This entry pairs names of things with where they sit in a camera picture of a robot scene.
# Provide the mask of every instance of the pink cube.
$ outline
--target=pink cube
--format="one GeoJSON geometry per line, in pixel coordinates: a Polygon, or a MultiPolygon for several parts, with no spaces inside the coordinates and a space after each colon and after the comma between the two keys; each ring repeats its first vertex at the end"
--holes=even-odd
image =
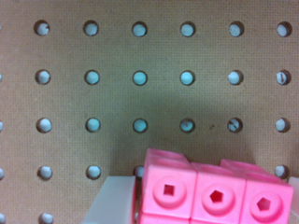
{"type": "Polygon", "coordinates": [[[197,172],[192,224],[238,224],[246,180],[220,166],[192,163],[197,172]]]}
{"type": "MultiPolygon", "coordinates": [[[[188,162],[188,160],[182,153],[159,150],[159,149],[155,149],[155,148],[148,148],[147,156],[146,156],[146,160],[145,160],[145,164],[144,164],[145,170],[146,170],[146,167],[148,167],[148,160],[151,157],[162,157],[162,158],[167,158],[170,160],[188,162]]],[[[142,178],[142,186],[146,186],[146,180],[147,180],[147,172],[144,172],[143,178],[142,178]]]]}
{"type": "MultiPolygon", "coordinates": [[[[222,160],[221,166],[226,165],[227,160],[222,160]]],[[[237,169],[234,166],[233,163],[229,169],[246,179],[240,223],[287,224],[292,203],[292,186],[256,165],[237,161],[237,169]]]]}
{"type": "Polygon", "coordinates": [[[189,219],[196,172],[184,156],[162,152],[149,149],[147,153],[142,213],[189,219]]]}

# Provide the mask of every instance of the hexagonal hole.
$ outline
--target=hexagonal hole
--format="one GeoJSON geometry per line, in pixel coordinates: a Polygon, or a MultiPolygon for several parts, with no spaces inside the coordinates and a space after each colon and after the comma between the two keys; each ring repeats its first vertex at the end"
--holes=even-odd
{"type": "Polygon", "coordinates": [[[223,193],[220,191],[214,190],[213,193],[209,196],[213,203],[222,203],[223,193]]]}
{"type": "Polygon", "coordinates": [[[257,205],[261,212],[268,211],[270,209],[271,201],[261,198],[261,200],[257,202],[257,205]]]}
{"type": "Polygon", "coordinates": [[[164,185],[164,195],[175,195],[175,186],[172,185],[164,185]]]}

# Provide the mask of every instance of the pegboard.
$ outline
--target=pegboard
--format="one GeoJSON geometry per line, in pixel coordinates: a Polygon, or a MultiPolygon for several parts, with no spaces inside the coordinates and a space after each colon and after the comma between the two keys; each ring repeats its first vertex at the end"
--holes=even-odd
{"type": "MultiPolygon", "coordinates": [[[[299,176],[299,8],[280,1],[3,1],[0,3],[0,213],[7,224],[37,223],[40,214],[54,223],[80,223],[108,175],[131,175],[155,147],[184,153],[191,161],[219,164],[227,158],[255,162],[273,173],[286,164],[299,176]],[[50,26],[46,36],[34,31],[37,21],[50,26]],[[98,34],[83,32],[96,21],[98,34]],[[143,37],[132,26],[143,21],[143,37]],[[180,26],[191,21],[192,37],[180,26]],[[244,24],[232,37],[229,26],[244,24]],[[277,27],[287,21],[288,37],[277,27]],[[50,73],[47,85],[36,83],[36,71],[50,73]],[[292,75],[278,84],[281,70],[292,75]],[[88,85],[87,71],[100,81],[88,85]],[[137,86],[136,71],[148,81],[137,86]],[[183,71],[195,75],[191,86],[179,80],[183,71]],[[240,85],[227,77],[239,70],[240,85]],[[50,120],[40,133],[36,122],[50,120]],[[87,132],[86,121],[97,118],[100,130],[87,132]],[[136,133],[142,118],[148,129],[136,133]],[[195,123],[192,133],[179,128],[183,119],[195,123]],[[243,129],[230,133],[227,123],[239,118],[243,129]],[[276,130],[286,118],[291,128],[276,130]],[[48,165],[49,181],[37,176],[48,165]],[[101,168],[91,180],[90,165],[101,168]]],[[[291,224],[298,219],[291,215],[291,224]]]]}

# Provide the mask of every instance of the linking cube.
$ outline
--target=linking cube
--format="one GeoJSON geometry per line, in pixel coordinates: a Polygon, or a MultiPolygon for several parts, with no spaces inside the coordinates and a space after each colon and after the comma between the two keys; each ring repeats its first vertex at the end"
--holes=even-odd
{"type": "Polygon", "coordinates": [[[142,186],[142,212],[189,219],[196,172],[183,154],[148,149],[142,186]]]}
{"type": "Polygon", "coordinates": [[[240,223],[288,223],[293,188],[257,165],[222,160],[221,166],[246,179],[240,223]]]}
{"type": "Polygon", "coordinates": [[[261,167],[149,148],[138,224],[287,224],[292,186],[261,167]]]}
{"type": "Polygon", "coordinates": [[[215,165],[192,163],[197,172],[191,224],[238,224],[246,180],[215,165]]]}

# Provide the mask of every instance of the pegboard hole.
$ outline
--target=pegboard hole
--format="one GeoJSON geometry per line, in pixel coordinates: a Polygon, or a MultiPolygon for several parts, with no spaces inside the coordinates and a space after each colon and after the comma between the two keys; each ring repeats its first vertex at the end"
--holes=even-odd
{"type": "Polygon", "coordinates": [[[281,37],[287,37],[292,33],[292,26],[287,21],[282,21],[277,28],[278,35],[281,37]]]}
{"type": "Polygon", "coordinates": [[[133,82],[137,85],[137,86],[143,86],[147,83],[148,81],[148,76],[145,72],[143,71],[137,71],[133,74],[133,82]]]}
{"type": "Polygon", "coordinates": [[[52,224],[54,222],[53,215],[48,213],[43,213],[38,218],[39,224],[52,224]]]}
{"type": "Polygon", "coordinates": [[[231,133],[239,133],[243,129],[243,122],[241,119],[234,118],[230,119],[227,123],[227,129],[231,133]]]}
{"type": "Polygon", "coordinates": [[[137,133],[144,133],[148,129],[148,123],[144,119],[136,119],[133,122],[133,129],[137,133]]]}
{"type": "Polygon", "coordinates": [[[291,82],[291,79],[291,73],[287,70],[282,70],[277,73],[277,82],[282,86],[288,85],[291,82]]]}
{"type": "Polygon", "coordinates": [[[233,37],[239,37],[244,34],[245,27],[241,21],[234,21],[230,24],[229,32],[233,37]]]}
{"type": "Polygon", "coordinates": [[[5,224],[6,223],[6,217],[0,213],[0,224],[5,224]]]}
{"type": "Polygon", "coordinates": [[[99,76],[97,71],[90,70],[90,71],[86,72],[86,74],[84,76],[84,79],[85,79],[87,84],[95,85],[100,81],[100,76],[99,76]]]}
{"type": "Polygon", "coordinates": [[[180,75],[180,82],[185,86],[191,86],[194,83],[194,81],[195,81],[195,74],[190,70],[184,71],[180,75]]]}
{"type": "Polygon", "coordinates": [[[4,171],[0,168],[0,180],[4,178],[4,171]]]}
{"type": "Polygon", "coordinates": [[[133,175],[135,175],[136,178],[139,178],[139,179],[142,178],[143,173],[144,173],[144,167],[142,165],[136,166],[133,170],[133,175]]]}
{"type": "Polygon", "coordinates": [[[196,26],[193,22],[191,21],[185,21],[183,24],[180,26],[180,32],[183,36],[186,37],[191,37],[195,34],[196,32],[196,26]]]}
{"type": "Polygon", "coordinates": [[[179,126],[184,133],[191,133],[195,129],[195,122],[192,119],[183,119],[179,126]]]}
{"type": "Polygon", "coordinates": [[[94,36],[99,33],[99,25],[96,21],[86,21],[83,25],[83,32],[87,36],[94,36]]]}
{"type": "Polygon", "coordinates": [[[49,119],[39,119],[36,128],[40,133],[48,133],[52,129],[52,124],[49,119]]]}
{"type": "Polygon", "coordinates": [[[50,82],[50,72],[41,69],[36,72],[36,82],[40,85],[46,85],[50,82]]]}
{"type": "Polygon", "coordinates": [[[291,123],[288,119],[281,118],[276,122],[276,128],[279,133],[286,133],[291,128],[291,123]]]}
{"type": "Polygon", "coordinates": [[[145,36],[148,32],[148,26],[143,21],[137,21],[132,26],[132,33],[134,36],[142,37],[145,36]]]}
{"type": "Polygon", "coordinates": [[[37,21],[34,26],[35,33],[40,36],[45,36],[50,31],[50,26],[46,21],[37,21]]]}
{"type": "Polygon", "coordinates": [[[100,120],[96,118],[91,118],[86,121],[85,128],[90,133],[95,133],[100,130],[101,123],[100,120]]]}
{"type": "Polygon", "coordinates": [[[286,179],[289,177],[289,167],[286,165],[279,165],[275,168],[275,176],[279,177],[280,179],[286,179]]]}
{"type": "Polygon", "coordinates": [[[50,169],[49,166],[41,166],[37,170],[37,175],[42,179],[42,180],[50,180],[53,175],[53,171],[50,169]]]}
{"type": "Polygon", "coordinates": [[[96,180],[101,176],[101,169],[98,166],[89,166],[86,169],[86,176],[91,180],[96,180]]]}
{"type": "Polygon", "coordinates": [[[228,81],[234,86],[240,85],[241,82],[244,80],[243,73],[239,70],[234,70],[228,75],[228,81]]]}

